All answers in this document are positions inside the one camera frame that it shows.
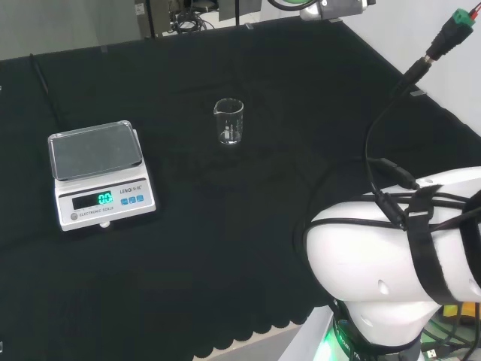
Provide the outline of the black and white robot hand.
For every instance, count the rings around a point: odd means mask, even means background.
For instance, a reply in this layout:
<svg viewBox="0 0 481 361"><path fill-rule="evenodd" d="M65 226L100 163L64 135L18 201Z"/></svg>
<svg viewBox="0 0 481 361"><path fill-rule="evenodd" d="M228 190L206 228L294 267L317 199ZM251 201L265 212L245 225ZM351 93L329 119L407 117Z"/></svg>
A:
<svg viewBox="0 0 481 361"><path fill-rule="evenodd" d="M303 20L333 20L362 14L376 0L310 0L310 1L271 1L268 3L280 11L299 11Z"/></svg>

